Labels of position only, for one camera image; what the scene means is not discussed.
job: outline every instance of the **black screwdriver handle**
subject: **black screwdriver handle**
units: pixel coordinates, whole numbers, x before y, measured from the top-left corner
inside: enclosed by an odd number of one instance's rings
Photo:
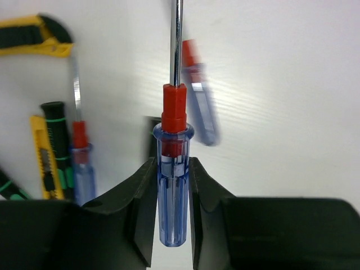
[[[29,200],[30,196],[0,169],[0,195],[7,200]]]
[[[64,197],[74,200],[74,176],[70,160],[70,139],[64,113],[64,103],[61,101],[41,104],[45,114],[50,145],[55,155],[57,172],[64,192]]]

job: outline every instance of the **transparent blue handle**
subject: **transparent blue handle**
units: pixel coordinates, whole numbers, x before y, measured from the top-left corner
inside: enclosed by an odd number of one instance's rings
[[[86,148],[72,148],[71,160],[74,169],[74,191],[76,203],[80,206],[96,197],[94,169],[91,166],[90,151]]]
[[[186,241],[188,164],[190,139],[194,129],[171,134],[153,130],[157,139],[157,198],[159,204],[160,241],[165,246],[181,246]]]

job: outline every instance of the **white wall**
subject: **white wall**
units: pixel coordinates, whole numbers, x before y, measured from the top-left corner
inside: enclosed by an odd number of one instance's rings
[[[143,116],[161,113],[164,1],[0,0],[1,20],[49,12],[76,36],[100,192],[141,165]],[[211,176],[237,195],[342,197],[360,209],[359,13],[357,0],[184,1],[222,131],[217,147],[191,145]],[[68,62],[2,57],[0,93],[0,165],[40,197],[29,116],[63,100],[71,120]],[[191,269],[190,241],[165,248],[156,230],[152,269]]]

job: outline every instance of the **yellow utility knife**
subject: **yellow utility knife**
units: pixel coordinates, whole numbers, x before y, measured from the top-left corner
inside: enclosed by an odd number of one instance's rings
[[[31,116],[34,145],[37,153],[42,191],[44,199],[63,199],[59,175],[57,174],[56,160],[51,149],[49,135],[44,117]]]
[[[0,56],[35,53],[69,57],[73,45],[68,31],[47,15],[0,21]]]

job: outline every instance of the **screwdriver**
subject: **screwdriver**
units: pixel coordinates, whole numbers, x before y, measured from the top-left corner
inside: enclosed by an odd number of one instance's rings
[[[64,198],[74,200],[73,169],[69,152],[69,132],[66,125],[64,103],[61,101],[41,104],[52,151],[55,155],[58,177]]]
[[[157,139],[157,190],[160,241],[169,247],[186,241],[188,161],[194,129],[186,123],[186,86],[180,83],[183,0],[172,0],[170,83],[163,86]]]
[[[30,196],[0,169],[0,195],[7,200],[29,200]]]
[[[78,205],[83,205],[96,197],[95,175],[91,166],[90,151],[92,145],[88,143],[86,123],[81,115],[81,95],[79,69],[75,57],[75,49],[71,52],[71,63],[74,72],[75,121],[73,122],[73,145],[71,160],[74,168],[75,198]]]

